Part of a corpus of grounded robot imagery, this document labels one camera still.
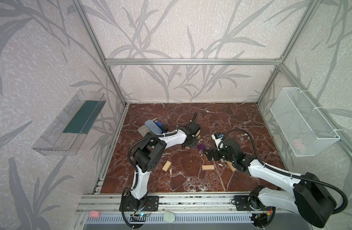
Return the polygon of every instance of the pink item in basket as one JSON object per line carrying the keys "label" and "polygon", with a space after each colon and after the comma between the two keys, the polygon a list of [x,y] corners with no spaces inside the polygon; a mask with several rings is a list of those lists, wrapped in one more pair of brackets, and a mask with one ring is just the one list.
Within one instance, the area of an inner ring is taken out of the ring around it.
{"label": "pink item in basket", "polygon": [[99,211],[90,211],[90,217],[98,218],[100,212]]}

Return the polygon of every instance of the transparent plastic tray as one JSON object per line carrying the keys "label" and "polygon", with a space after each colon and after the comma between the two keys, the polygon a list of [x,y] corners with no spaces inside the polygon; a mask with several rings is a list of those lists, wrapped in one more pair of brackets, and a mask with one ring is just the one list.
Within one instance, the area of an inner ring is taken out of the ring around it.
{"label": "transparent plastic tray", "polygon": [[32,149],[45,156],[76,155],[105,103],[103,93],[78,90]]}

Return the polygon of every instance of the purple object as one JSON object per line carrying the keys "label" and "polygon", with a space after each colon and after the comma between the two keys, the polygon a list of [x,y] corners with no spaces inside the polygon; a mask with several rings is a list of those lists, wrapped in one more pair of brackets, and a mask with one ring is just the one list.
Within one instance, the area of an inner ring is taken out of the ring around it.
{"label": "purple object", "polygon": [[198,149],[198,150],[205,150],[205,149],[207,149],[207,148],[206,148],[206,145],[200,144],[200,145],[197,146],[197,149]]}

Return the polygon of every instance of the wood piece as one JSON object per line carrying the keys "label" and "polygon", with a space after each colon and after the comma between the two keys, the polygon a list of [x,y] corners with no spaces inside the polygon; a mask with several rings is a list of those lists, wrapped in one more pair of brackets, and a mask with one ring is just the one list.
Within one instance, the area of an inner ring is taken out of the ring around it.
{"label": "wood piece", "polygon": [[197,137],[197,139],[200,139],[200,130],[197,132],[195,136]]}
{"label": "wood piece", "polygon": [[202,165],[203,170],[214,170],[214,165]]}
{"label": "wood piece", "polygon": [[165,165],[163,166],[162,170],[167,172],[167,170],[170,168],[170,166],[171,166],[171,162],[167,161],[165,163]]}
{"label": "wood piece", "polygon": [[236,168],[234,168],[234,167],[232,166],[232,163],[231,163],[231,162],[227,161],[227,164],[228,164],[228,166],[230,167],[231,171],[233,171],[233,172],[236,171]]}

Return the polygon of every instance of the wallpaper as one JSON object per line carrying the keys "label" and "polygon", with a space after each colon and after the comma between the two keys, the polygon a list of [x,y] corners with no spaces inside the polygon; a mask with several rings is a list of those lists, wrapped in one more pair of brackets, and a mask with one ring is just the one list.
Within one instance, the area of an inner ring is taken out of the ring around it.
{"label": "wallpaper", "polygon": [[[281,158],[289,171],[301,174],[311,172],[321,181],[337,186],[345,192],[349,199],[347,208],[339,214],[331,215],[324,229],[352,230],[352,161],[338,143],[331,145],[316,156],[295,156],[270,111],[272,104],[283,87],[293,86],[283,74],[279,73],[268,93],[259,104],[259,109],[273,136]],[[339,194],[330,189],[329,192],[339,204],[341,199]]]}
{"label": "wallpaper", "polygon": [[273,68],[230,65],[116,66],[112,67],[112,72],[127,101],[256,102]]}
{"label": "wallpaper", "polygon": [[106,58],[278,58],[309,1],[82,2]]}
{"label": "wallpaper", "polygon": [[[279,58],[309,0],[82,0],[106,58]],[[129,102],[255,102],[272,66],[111,66]]]}
{"label": "wallpaper", "polygon": [[[70,1],[0,1],[0,229],[67,229],[123,109]],[[76,156],[31,149],[78,89],[107,102]]]}
{"label": "wallpaper", "polygon": [[285,64],[352,139],[352,0],[321,3]]}

